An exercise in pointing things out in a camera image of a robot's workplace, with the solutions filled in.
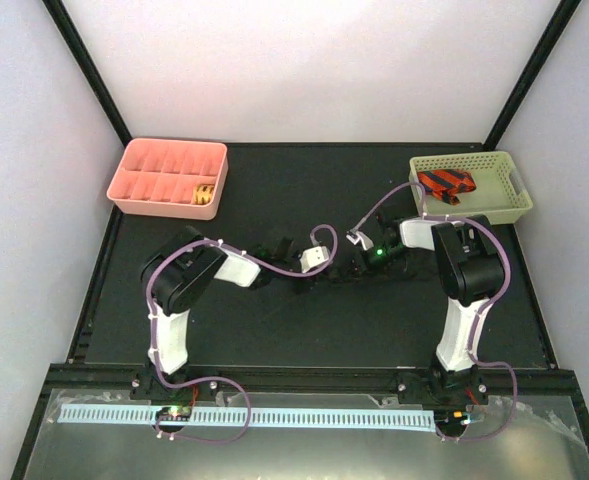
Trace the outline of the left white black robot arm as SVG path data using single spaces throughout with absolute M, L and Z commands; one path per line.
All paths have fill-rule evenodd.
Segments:
M 311 246 L 290 258 L 286 247 L 251 254 L 206 237 L 188 225 L 144 263 L 140 274 L 150 321 L 148 357 L 158 368 L 153 386 L 167 399 L 181 397 L 189 376 L 189 314 L 214 281 L 256 290 L 274 278 L 310 280 L 329 271 L 338 252 L 336 230 L 321 224 L 309 234 Z

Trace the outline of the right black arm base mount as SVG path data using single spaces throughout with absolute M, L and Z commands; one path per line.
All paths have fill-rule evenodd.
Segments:
M 400 402 L 423 406 L 486 405 L 488 397 L 480 386 L 475 371 L 440 376 L 432 370 L 411 371 L 398 377 L 397 395 Z

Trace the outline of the black necktie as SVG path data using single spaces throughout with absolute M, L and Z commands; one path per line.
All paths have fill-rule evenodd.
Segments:
M 331 267 L 328 273 L 318 276 L 318 281 L 332 285 L 374 284 L 384 282 L 428 281 L 438 276 L 435 265 L 404 257 L 385 265 L 358 264 L 351 261 L 346 265 Z

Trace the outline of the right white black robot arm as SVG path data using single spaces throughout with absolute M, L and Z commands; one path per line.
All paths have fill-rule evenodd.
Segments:
M 448 297 L 443 334 L 428 374 L 431 396 L 450 403 L 474 385 L 478 345 L 486 317 L 507 290 L 511 267 L 487 217 L 421 214 L 393 221 L 388 244 L 377 246 L 359 226 L 347 239 L 361 248 L 368 262 L 381 265 L 400 246 L 435 254 L 442 290 Z

